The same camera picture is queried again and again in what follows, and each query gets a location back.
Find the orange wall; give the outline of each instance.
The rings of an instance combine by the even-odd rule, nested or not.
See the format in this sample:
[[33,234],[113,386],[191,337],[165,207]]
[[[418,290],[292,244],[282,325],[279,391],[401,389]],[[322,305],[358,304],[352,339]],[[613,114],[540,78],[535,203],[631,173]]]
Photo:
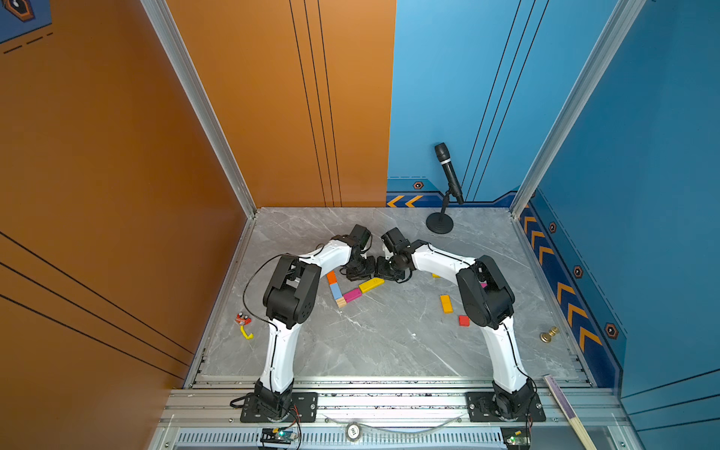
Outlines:
[[258,207],[384,205],[394,0],[168,4]]
[[0,45],[0,448],[140,449],[245,218],[140,2],[51,9]]

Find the yellow wooden block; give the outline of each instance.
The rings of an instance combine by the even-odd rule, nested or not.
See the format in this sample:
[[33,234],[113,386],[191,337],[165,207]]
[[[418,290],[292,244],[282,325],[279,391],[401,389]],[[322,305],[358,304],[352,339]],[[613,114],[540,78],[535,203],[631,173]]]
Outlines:
[[450,314],[452,312],[452,303],[450,303],[449,295],[441,295],[440,303],[442,303],[442,305],[443,305],[443,312],[445,314]]
[[381,284],[385,284],[385,280],[382,278],[373,278],[369,279],[368,281],[360,284],[358,286],[360,288],[360,291],[364,294],[365,292],[368,292],[371,289],[375,289],[376,287],[380,286]]

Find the vent grille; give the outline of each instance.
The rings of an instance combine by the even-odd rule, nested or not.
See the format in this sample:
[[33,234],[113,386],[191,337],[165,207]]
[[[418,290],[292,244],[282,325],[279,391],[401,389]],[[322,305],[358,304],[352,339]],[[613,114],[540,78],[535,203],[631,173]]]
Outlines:
[[[177,447],[223,447],[256,448],[260,428],[182,428],[176,441]],[[363,446],[368,449],[436,449],[473,448],[504,449],[503,437],[498,427],[471,427],[441,430],[432,434],[412,436],[388,433],[365,428],[357,442],[350,442],[345,431],[337,427],[302,430],[302,448],[344,449]]]

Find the microphone stand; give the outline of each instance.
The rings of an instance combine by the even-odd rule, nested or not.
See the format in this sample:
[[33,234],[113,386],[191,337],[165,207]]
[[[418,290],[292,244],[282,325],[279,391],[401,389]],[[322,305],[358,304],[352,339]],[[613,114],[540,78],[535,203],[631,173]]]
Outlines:
[[448,189],[448,191],[445,193],[445,197],[443,197],[443,207],[440,212],[434,212],[430,214],[425,221],[425,225],[427,225],[428,229],[433,233],[445,235],[452,231],[452,228],[455,224],[452,221],[452,217],[445,214],[445,210],[447,209],[449,204],[450,189]]

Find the blue wooden block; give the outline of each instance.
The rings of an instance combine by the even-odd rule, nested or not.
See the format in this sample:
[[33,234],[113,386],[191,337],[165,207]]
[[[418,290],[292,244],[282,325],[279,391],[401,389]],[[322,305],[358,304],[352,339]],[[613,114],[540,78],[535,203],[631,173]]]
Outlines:
[[335,297],[335,300],[337,300],[338,298],[341,298],[343,296],[343,293],[340,292],[340,287],[338,286],[337,283],[332,283],[330,285],[330,290],[333,292],[333,297]]

